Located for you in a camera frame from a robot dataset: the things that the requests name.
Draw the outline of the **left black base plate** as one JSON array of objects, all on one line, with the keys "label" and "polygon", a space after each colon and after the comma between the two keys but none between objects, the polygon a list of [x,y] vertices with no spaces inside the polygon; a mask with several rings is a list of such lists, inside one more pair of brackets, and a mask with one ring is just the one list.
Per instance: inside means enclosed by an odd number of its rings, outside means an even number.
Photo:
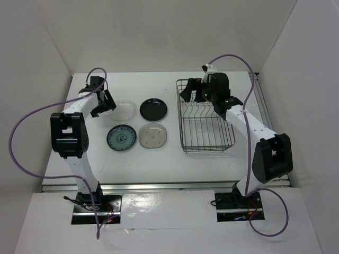
[{"label": "left black base plate", "polygon": [[[99,224],[120,224],[122,195],[104,195],[102,204],[96,204]],[[96,224],[92,205],[74,202],[71,225]]]}]

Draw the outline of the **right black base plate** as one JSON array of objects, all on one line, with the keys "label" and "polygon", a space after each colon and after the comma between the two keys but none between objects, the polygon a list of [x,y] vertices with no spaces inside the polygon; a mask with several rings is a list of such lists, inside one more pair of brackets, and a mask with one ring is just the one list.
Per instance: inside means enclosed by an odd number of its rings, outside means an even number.
[{"label": "right black base plate", "polygon": [[216,208],[218,222],[248,221],[251,216],[253,220],[265,220],[259,193],[238,202],[232,193],[215,193],[210,204]]}]

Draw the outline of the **aluminium rail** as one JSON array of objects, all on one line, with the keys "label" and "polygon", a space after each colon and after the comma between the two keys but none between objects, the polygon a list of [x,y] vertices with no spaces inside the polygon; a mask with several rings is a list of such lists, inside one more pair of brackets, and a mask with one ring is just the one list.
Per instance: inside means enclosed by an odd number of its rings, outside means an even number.
[{"label": "aluminium rail", "polygon": [[[183,191],[203,189],[229,189],[235,182],[181,182],[181,183],[130,183],[130,184],[101,184],[104,192],[126,192],[126,191]],[[76,185],[42,185],[41,192],[75,192]]]},{"label": "aluminium rail", "polygon": [[259,80],[258,80],[258,73],[254,74],[254,78],[252,78],[252,75],[249,73],[249,78],[250,78],[251,81],[254,80],[254,90],[253,90],[253,92],[255,94],[255,98],[256,98],[256,101],[257,101],[257,104],[258,104],[258,108],[259,108],[259,111],[260,111],[262,121],[267,127],[269,127],[271,130],[273,130],[273,125],[272,125],[272,122],[271,122],[271,119],[270,119],[269,111],[267,109],[267,105],[266,105],[266,102],[265,102],[265,99],[264,99],[264,95],[263,95],[263,92],[262,92],[262,89],[261,89],[261,85],[260,85]]}]

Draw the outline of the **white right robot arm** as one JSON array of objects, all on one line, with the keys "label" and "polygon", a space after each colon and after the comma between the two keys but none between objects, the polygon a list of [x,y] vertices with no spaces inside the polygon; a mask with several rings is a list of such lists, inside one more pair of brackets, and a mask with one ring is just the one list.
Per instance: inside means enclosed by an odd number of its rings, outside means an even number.
[{"label": "white right robot arm", "polygon": [[230,202],[234,206],[244,207],[266,183],[293,170],[289,136],[267,128],[245,108],[245,103],[232,96],[226,74],[189,78],[180,98],[188,103],[192,96],[196,103],[210,103],[217,115],[247,139],[248,169],[246,177],[232,186]]}]

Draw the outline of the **black glossy round plate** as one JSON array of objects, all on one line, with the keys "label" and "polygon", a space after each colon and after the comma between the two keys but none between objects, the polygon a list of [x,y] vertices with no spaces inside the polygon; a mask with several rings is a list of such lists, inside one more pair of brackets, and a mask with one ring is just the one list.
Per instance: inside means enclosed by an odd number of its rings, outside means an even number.
[{"label": "black glossy round plate", "polygon": [[158,98],[149,98],[142,102],[139,112],[141,116],[150,122],[162,120],[167,115],[166,103]]}]

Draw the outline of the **blue floral ceramic plate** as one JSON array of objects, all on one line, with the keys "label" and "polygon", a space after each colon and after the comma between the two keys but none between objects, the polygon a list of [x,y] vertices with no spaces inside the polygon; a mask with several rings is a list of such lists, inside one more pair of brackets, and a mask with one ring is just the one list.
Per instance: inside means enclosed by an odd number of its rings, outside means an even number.
[{"label": "blue floral ceramic plate", "polygon": [[137,141],[137,134],[133,127],[120,124],[114,126],[106,136],[108,146],[118,152],[130,150]]}]

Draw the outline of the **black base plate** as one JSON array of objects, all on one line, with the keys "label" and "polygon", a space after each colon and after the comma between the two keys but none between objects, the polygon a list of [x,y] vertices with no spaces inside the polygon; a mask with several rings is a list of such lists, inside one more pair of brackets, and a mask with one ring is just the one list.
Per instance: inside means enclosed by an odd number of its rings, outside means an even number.
[{"label": "black base plate", "polygon": [[[102,204],[96,204],[99,224],[120,224],[122,195],[104,195]],[[96,224],[92,205],[74,202],[71,225]]]},{"label": "black base plate", "polygon": [[210,204],[216,208],[218,222],[248,221],[251,216],[253,220],[265,220],[259,193],[238,202],[232,193],[215,193]]}]

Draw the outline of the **clear textured glass plate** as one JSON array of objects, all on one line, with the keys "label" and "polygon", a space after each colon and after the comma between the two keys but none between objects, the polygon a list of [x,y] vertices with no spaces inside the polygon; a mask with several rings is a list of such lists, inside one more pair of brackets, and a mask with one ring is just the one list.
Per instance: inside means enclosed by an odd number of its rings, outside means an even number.
[{"label": "clear textured glass plate", "polygon": [[114,121],[128,121],[136,114],[136,104],[133,101],[118,101],[113,110],[111,119]]}]

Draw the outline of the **smoky grey glass plate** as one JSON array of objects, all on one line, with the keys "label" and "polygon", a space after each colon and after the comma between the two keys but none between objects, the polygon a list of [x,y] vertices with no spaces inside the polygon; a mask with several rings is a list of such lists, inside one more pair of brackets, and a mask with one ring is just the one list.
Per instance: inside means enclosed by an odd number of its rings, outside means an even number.
[{"label": "smoky grey glass plate", "polygon": [[158,149],[167,141],[166,128],[157,123],[145,124],[139,130],[139,143],[146,149]]}]

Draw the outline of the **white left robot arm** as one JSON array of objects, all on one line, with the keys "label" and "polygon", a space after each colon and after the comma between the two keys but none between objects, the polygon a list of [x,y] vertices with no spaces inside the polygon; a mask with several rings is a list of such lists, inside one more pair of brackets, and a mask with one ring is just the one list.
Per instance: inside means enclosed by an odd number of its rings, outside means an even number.
[{"label": "white left robot arm", "polygon": [[51,145],[77,176],[77,195],[71,202],[88,211],[99,211],[105,199],[88,160],[90,141],[85,119],[114,111],[117,106],[110,92],[104,88],[106,80],[103,77],[92,76],[86,80],[89,83],[79,91],[79,97],[87,97],[73,102],[63,112],[51,115]]}]

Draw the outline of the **aluminium front rail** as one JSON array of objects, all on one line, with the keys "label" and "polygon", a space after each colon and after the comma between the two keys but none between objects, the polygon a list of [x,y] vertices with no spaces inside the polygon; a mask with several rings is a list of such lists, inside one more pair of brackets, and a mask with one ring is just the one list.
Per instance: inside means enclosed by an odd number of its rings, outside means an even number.
[{"label": "aluminium front rail", "polygon": [[[203,189],[229,189],[235,182],[181,182],[181,183],[130,183],[130,184],[101,184],[104,192],[126,192],[126,191],[183,191]],[[41,192],[75,192],[76,185],[42,185]]]}]

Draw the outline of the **aluminium right side rail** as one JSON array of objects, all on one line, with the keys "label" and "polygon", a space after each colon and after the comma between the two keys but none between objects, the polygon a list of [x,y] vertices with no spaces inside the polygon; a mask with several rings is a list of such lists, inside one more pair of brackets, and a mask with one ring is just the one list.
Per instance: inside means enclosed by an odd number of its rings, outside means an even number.
[{"label": "aluminium right side rail", "polygon": [[262,121],[267,127],[269,127],[271,130],[273,130],[273,125],[272,125],[272,122],[271,122],[271,119],[270,119],[269,111],[267,109],[267,105],[266,105],[266,102],[265,102],[265,99],[264,99],[264,95],[263,95],[263,92],[262,92],[262,89],[261,89],[261,85],[260,85],[259,80],[258,80],[258,73],[254,74],[254,78],[252,78],[252,75],[249,73],[249,78],[250,78],[251,81],[254,80],[254,90],[253,90],[253,92],[255,94],[255,98],[256,98],[256,101],[257,101],[257,104],[258,104],[258,108],[259,108],[259,111],[260,111]]}]

